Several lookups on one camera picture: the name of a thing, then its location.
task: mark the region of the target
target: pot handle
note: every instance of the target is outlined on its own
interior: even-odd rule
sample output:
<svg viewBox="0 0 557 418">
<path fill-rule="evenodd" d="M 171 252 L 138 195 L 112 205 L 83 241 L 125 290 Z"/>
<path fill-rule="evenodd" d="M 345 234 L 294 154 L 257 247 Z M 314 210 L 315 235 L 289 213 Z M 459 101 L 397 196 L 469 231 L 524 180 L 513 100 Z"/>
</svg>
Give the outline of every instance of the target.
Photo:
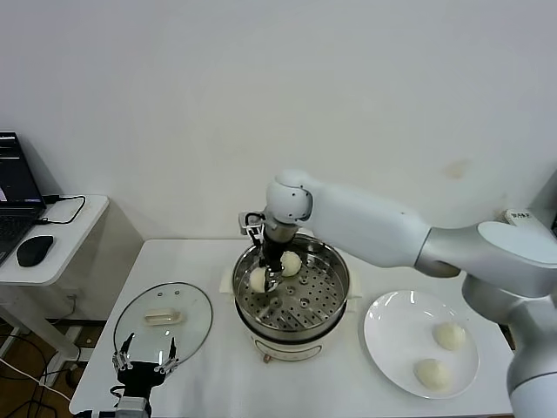
<svg viewBox="0 0 557 418">
<path fill-rule="evenodd" d="M 227 268 L 223 271 L 218 287 L 220 293 L 228 293 L 230 301 L 234 301 L 234 292 L 232 290 L 232 269 Z"/>
<path fill-rule="evenodd" d="M 350 274 L 350 286 L 348 287 L 348 295 L 346 296 L 346 298 L 348 300 L 359 299 L 363 296 L 362 288 L 359 281 L 359 274 L 352 269 L 348 271 L 348 274 Z"/>
<path fill-rule="evenodd" d="M 346 296 L 346 310 L 348 312 L 358 312 L 358 299 L 363 296 L 359 282 L 359 274 L 352 269 L 350 269 L 348 273 L 350 275 L 350 286 L 348 287 L 348 295 Z"/>
</svg>

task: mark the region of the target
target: white table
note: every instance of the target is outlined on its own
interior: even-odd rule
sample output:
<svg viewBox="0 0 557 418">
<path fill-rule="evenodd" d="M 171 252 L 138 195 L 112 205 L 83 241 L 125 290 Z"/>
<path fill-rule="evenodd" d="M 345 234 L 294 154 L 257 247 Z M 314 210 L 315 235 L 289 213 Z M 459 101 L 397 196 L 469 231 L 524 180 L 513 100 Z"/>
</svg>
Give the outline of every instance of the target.
<svg viewBox="0 0 557 418">
<path fill-rule="evenodd" d="M 37 235 L 54 237 L 52 247 L 40 264 L 33 267 L 19 266 L 16 249 L 0 266 L 0 315 L 14 327 L 23 325 L 29 328 L 58 351 L 48 371 L 56 370 L 64 361 L 78 357 L 79 349 L 73 340 L 77 338 L 79 330 L 73 328 L 66 335 L 59 333 L 20 287 L 48 286 L 60 277 L 108 206 L 106 196 L 87 195 L 85 199 L 83 209 L 70 224 L 33 226 L 23 238 L 25 241 Z M 65 221 L 71 218 L 80 204 L 81 199 L 57 202 L 48 206 L 43 216 L 50 220 Z"/>
<path fill-rule="evenodd" d="M 462 278 L 431 279 L 411 269 L 383 270 L 344 255 L 357 272 L 363 298 L 347 313 L 338 338 L 308 361 L 264 364 L 236 315 L 230 297 L 219 293 L 230 269 L 249 241 L 150 240 L 141 253 L 91 356 L 70 404 L 78 413 L 111 410 L 117 384 L 112 368 L 112 334 L 118 316 L 136 296 L 162 282 L 185 281 L 211 300 L 213 323 L 204 345 L 151 393 L 153 417 L 431 417 L 479 416 L 511 411 L 506 373 L 512 359 L 499 328 L 482 319 L 460 295 Z M 429 401 L 392 384 L 364 349 L 363 317 L 381 294 L 416 289 L 437 295 L 463 316 L 480 354 L 474 384 L 461 396 Z"/>
</svg>

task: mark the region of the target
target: laptop screen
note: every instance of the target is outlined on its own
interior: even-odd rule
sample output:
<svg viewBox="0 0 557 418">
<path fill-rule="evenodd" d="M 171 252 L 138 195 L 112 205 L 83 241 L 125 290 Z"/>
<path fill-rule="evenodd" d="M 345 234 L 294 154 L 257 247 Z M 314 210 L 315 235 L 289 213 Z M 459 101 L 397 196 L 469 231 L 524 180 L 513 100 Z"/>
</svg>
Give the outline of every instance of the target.
<svg viewBox="0 0 557 418">
<path fill-rule="evenodd" d="M 38 190 L 15 133 L 0 132 L 0 207 L 41 206 Z"/>
</svg>

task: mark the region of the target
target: white plate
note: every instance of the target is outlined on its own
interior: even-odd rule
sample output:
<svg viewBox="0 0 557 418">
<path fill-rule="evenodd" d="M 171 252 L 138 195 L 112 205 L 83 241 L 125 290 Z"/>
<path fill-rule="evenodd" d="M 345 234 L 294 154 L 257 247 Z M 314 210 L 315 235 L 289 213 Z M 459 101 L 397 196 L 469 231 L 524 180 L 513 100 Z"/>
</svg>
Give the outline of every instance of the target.
<svg viewBox="0 0 557 418">
<path fill-rule="evenodd" d="M 466 330 L 466 343 L 460 350 L 445 350 L 433 338 L 433 328 L 443 322 L 456 322 Z M 417 396 L 452 398 L 467 390 L 478 372 L 478 349 L 463 321 L 427 293 L 401 290 L 384 294 L 366 313 L 364 335 L 367 349 L 385 376 Z M 413 367 L 422 359 L 438 359 L 448 366 L 453 382 L 447 391 L 435 392 L 419 382 Z"/>
</svg>

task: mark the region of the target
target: floor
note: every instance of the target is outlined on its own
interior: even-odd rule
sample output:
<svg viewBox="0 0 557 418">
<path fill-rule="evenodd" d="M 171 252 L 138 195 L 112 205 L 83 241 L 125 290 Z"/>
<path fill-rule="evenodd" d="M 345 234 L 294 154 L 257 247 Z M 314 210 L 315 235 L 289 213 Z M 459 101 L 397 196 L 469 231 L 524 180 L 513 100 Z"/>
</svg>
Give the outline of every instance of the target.
<svg viewBox="0 0 557 418">
<path fill-rule="evenodd" d="M 65 332 L 67 329 L 67 327 L 57 328 L 62 332 Z M 79 335 L 76 344 L 79 347 L 95 347 L 102 330 L 102 327 L 84 327 L 84 330 Z M 0 335 L 9 334 L 10 331 L 10 326 L 6 324 L 0 325 Z M 29 334 L 22 335 L 22 337 L 35 343 L 47 361 L 54 354 L 54 349 L 36 335 Z M 5 336 L 0 336 L 0 345 L 4 340 Z M 8 361 L 9 364 L 35 377 L 41 375 L 44 369 L 41 354 L 35 347 L 25 341 L 15 341 L 10 347 L 8 353 L 4 356 L 4 359 Z M 70 363 L 66 363 L 64 368 L 68 368 L 70 366 Z M 81 365 L 71 372 L 66 371 L 61 373 L 56 380 L 54 388 L 63 394 L 72 397 L 74 389 L 66 383 L 65 374 L 70 373 L 71 381 L 77 383 L 81 378 L 83 371 L 84 367 Z M 24 377 L 12 371 L 4 364 L 0 364 L 0 376 L 17 379 Z M 54 408 L 57 411 L 56 415 L 52 410 L 46 407 L 38 408 L 37 405 L 25 406 L 12 414 L 12 411 L 31 398 L 39 401 L 42 389 L 37 388 L 37 390 L 35 390 L 35 387 L 35 382 L 31 380 L 14 381 L 0 378 L 0 418 L 55 418 L 55 416 L 57 416 L 57 418 L 72 417 L 70 411 L 68 410 L 67 400 L 48 390 L 44 390 L 42 403 Z"/>
</svg>

